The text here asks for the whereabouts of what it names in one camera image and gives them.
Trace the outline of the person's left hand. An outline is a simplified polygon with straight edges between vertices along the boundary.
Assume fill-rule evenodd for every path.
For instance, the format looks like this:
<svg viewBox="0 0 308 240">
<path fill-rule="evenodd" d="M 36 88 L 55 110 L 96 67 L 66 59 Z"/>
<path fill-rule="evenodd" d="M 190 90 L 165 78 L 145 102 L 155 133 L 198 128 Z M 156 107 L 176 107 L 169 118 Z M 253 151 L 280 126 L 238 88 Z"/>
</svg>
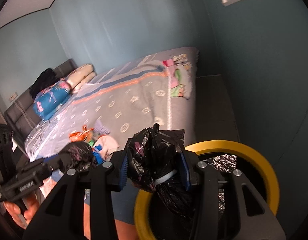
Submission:
<svg viewBox="0 0 308 240">
<path fill-rule="evenodd" d="M 31 222 L 35 213 L 38 211 L 40 203 L 34 192 L 25 197 L 24 200 L 26 203 L 25 206 L 27 206 L 27 210 L 24 213 L 22 213 L 20 207 L 15 203 L 3 202 L 3 204 L 14 222 L 21 228 L 26 229 L 27 225 Z"/>
</svg>

